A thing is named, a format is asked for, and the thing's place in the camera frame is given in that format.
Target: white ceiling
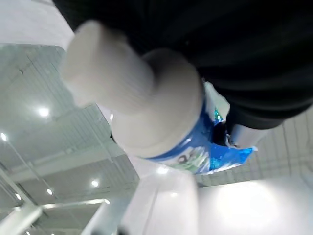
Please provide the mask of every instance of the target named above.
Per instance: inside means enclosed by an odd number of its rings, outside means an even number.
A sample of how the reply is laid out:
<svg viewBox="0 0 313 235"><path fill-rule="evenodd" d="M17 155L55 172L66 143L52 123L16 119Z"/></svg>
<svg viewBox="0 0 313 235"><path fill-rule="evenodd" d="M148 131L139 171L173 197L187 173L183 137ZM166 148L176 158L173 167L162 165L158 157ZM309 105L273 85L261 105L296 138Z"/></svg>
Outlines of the white ceiling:
<svg viewBox="0 0 313 235"><path fill-rule="evenodd" d="M3 45L0 49L0 132L7 134L20 154L0 141L1 167L39 205L130 197L139 177L110 139L110 127L98 107L74 106L58 73L64 50L36 45L66 47L72 36L68 25L55 8L29 0L11 0L9 4L2 0L0 12L6 19L1 24L0 43L34 44ZM38 115L43 106L50 109L48 119ZM245 165L196 176L197 181L210 186L310 171L313 109L272 130L258 147ZM143 168L136 167L137 172ZM93 179L99 180L98 188L90 186ZM47 194L47 185L53 196ZM15 193L0 177L0 219L22 203ZM30 229L31 234L80 234L98 206L47 210ZM121 207L112 207L112 217L122 212Z"/></svg>

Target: bottle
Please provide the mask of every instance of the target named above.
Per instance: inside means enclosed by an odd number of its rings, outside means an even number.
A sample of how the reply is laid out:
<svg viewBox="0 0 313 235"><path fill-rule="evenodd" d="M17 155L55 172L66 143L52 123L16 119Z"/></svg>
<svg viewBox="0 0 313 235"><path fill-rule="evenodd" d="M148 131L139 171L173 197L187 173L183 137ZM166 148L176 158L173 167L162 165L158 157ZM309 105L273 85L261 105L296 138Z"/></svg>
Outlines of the bottle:
<svg viewBox="0 0 313 235"><path fill-rule="evenodd" d="M123 34L89 21L69 45L61 77L78 105L112 111L113 137L127 154L208 171L214 124L203 82L181 54L156 49L140 57Z"/></svg>

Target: bottle label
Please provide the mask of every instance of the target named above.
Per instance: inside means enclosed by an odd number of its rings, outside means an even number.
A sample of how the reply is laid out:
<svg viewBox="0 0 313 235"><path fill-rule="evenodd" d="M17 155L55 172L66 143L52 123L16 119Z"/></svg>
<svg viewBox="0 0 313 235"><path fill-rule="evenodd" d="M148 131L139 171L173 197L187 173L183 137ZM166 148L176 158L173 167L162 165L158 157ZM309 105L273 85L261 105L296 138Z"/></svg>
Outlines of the bottle label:
<svg viewBox="0 0 313 235"><path fill-rule="evenodd" d="M210 169L213 127L204 102L199 119L190 133L170 151L148 159L193 174L207 173Z"/></svg>

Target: person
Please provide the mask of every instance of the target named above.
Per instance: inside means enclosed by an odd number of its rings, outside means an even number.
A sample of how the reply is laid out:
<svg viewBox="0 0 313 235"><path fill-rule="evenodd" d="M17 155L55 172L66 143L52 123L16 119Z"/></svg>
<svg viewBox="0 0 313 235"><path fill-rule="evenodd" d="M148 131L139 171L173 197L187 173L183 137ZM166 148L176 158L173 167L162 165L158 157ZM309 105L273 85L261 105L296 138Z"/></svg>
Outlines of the person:
<svg viewBox="0 0 313 235"><path fill-rule="evenodd" d="M234 125L274 128L313 102L312 3L302 0L54 0L73 30L123 31L143 55L182 53L230 104Z"/></svg>

